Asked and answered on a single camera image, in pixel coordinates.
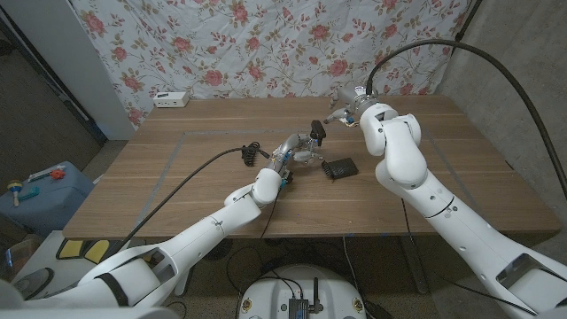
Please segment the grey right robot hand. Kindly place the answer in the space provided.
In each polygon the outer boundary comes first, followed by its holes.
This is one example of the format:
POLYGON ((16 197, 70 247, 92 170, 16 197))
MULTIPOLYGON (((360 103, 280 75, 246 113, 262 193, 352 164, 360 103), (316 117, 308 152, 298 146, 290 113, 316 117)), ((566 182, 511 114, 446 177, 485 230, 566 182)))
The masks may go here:
POLYGON ((364 86, 340 87, 331 96, 330 106, 332 113, 323 120, 324 124, 341 122, 347 127, 356 127, 359 122, 355 116, 361 116, 368 108, 378 103, 377 96, 366 92, 364 86))

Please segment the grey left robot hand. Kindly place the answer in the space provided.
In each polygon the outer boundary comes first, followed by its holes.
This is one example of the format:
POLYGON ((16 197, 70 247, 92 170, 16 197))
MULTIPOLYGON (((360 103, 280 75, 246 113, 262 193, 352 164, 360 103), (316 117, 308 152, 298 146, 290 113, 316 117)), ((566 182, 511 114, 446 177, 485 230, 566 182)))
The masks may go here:
POLYGON ((266 168, 281 175, 291 161, 308 165, 323 160, 318 152, 319 142, 309 134, 292 134, 272 152, 266 168))

